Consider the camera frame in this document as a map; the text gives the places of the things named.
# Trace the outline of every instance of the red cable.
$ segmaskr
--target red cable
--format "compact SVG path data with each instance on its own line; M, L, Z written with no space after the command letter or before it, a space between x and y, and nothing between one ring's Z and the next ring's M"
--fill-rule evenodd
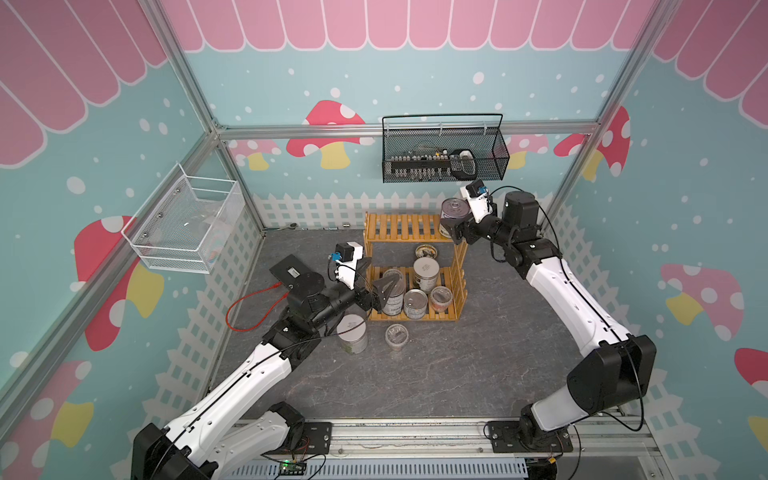
M227 323L227 326L230 327L230 330L233 330L234 332L249 332L249 331L257 328L259 325L261 325L262 322L264 320L266 320L267 316L269 316L270 312L272 312L272 310L277 306L277 304L280 303L284 298L286 298L288 296L288 293L286 293L285 295L281 296L275 303L272 304L270 309L267 310L266 314L261 318L261 321L259 321L256 325L254 325L254 326L252 326L250 328L247 328L247 329L236 329L235 327L230 325L230 311L235 307L235 305L237 305L238 303L242 302L243 300L245 300L249 296L256 295L257 293L266 292L267 290L272 290L273 288L277 288L280 285L282 285L282 283L281 282L277 282L277 283L275 283L274 285L272 285L269 288L265 288L264 290L259 290L258 292L249 293L246 296L235 300L235 303L232 304L232 306L227 310L227 314L224 316L224 321Z

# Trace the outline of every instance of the marble surface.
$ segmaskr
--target marble surface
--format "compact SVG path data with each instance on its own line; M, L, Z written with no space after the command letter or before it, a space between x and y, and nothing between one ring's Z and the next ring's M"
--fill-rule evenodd
M362 231L268 232L248 291L273 285L269 268L289 253L325 275L328 254L350 240L362 244ZM450 265L452 244L438 247L441 266ZM374 264L408 265L414 248L377 243ZM368 347L358 355L344 352L338 338L325 339L244 418L258 418L283 400L307 418L510 416L564 385L581 356L541 295L507 263L496 263L486 242L469 247L464 268L469 295L458 322L404 323L410 340L398 353L384 340L390 322L368 323ZM281 287L244 300L235 326L254 325L284 292ZM283 307L253 331L232 332L212 386L245 360Z

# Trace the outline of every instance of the black wire basket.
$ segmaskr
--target black wire basket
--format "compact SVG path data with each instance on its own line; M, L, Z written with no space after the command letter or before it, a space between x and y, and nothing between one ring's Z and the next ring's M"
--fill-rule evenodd
M384 182L503 179L509 152L501 133L502 118L502 114L383 117Z

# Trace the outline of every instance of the wooden shelf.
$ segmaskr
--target wooden shelf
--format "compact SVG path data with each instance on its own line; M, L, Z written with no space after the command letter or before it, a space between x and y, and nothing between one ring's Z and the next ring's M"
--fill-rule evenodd
M375 242L407 242L407 243L453 243L453 240L440 234L439 215L378 215L366 214L365 229L365 255L373 256L373 244ZM458 320L462 315L464 303L467 300L467 281L464 278L464 257L467 254L467 243L461 242L454 245L453 262L451 266L440 269L438 285L447 286L453 293L453 302L444 313L437 313L428 306L427 314L421 320ZM406 291L419 288L415 282L415 274L410 266L396 267L406 277ZM368 280L378 280L389 267L372 266L368 269ZM371 320L385 320L389 322L407 321L405 312L399 315L389 316L373 312Z

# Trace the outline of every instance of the white wire basket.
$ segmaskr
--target white wire basket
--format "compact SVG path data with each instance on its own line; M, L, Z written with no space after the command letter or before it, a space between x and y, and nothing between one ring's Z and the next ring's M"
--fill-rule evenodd
M179 164L168 176L177 168L180 177L143 223L128 236L129 227L157 189L125 224L122 234L147 268L210 273L245 207L243 192L235 180L192 177Z

